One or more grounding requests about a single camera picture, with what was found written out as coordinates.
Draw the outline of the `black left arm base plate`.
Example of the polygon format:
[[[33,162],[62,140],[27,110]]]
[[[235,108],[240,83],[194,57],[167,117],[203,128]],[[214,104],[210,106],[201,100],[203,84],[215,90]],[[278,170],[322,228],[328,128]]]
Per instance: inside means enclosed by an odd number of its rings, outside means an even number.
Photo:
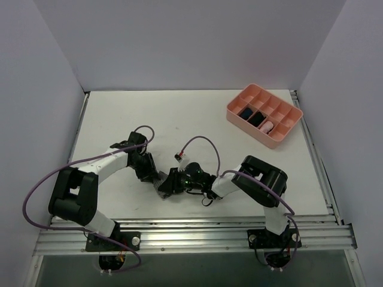
[[[96,234],[88,234],[85,251],[86,252],[114,252],[124,251],[124,248],[108,240],[102,239]],[[141,233],[138,231],[121,232],[113,240],[124,244],[134,251],[140,249]]]

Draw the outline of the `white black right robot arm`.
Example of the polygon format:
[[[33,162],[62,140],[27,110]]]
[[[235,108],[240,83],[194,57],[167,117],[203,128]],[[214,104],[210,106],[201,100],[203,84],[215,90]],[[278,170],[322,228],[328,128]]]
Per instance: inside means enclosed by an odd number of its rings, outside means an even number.
[[[243,191],[263,206],[267,242],[278,247],[287,240],[287,204],[283,197],[288,176],[283,170],[248,155],[233,170],[227,170],[222,175],[211,175],[182,153],[175,154],[175,159],[178,167],[171,168],[168,174],[159,172],[159,179],[154,183],[161,198],[189,193],[215,201]]]

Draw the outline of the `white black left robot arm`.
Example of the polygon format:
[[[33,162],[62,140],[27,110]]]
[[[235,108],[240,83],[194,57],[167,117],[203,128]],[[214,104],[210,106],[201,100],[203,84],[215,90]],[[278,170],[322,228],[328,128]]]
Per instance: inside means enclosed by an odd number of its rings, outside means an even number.
[[[147,142],[144,135],[133,131],[128,140],[112,144],[103,157],[62,169],[48,204],[49,213],[99,234],[99,244],[106,250],[117,249],[121,242],[119,228],[98,211],[98,187],[126,167],[133,169],[141,182],[157,182],[160,178],[153,157],[147,152]]]

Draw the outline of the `grey striped underwear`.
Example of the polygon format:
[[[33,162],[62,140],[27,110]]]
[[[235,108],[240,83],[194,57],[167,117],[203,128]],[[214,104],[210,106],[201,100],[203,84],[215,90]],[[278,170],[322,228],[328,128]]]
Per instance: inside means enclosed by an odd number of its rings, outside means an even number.
[[[157,176],[153,179],[153,187],[156,190],[157,195],[163,200],[171,196],[171,194],[164,191],[165,187],[163,187],[167,178],[168,175],[165,172],[159,171]]]

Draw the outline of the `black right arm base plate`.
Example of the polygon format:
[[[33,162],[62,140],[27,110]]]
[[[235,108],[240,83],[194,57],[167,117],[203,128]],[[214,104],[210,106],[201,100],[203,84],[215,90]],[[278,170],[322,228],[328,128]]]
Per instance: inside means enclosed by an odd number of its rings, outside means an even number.
[[[287,249],[302,247],[302,242],[296,235],[296,229],[287,227],[280,235],[276,235],[265,228],[247,230],[250,249]]]

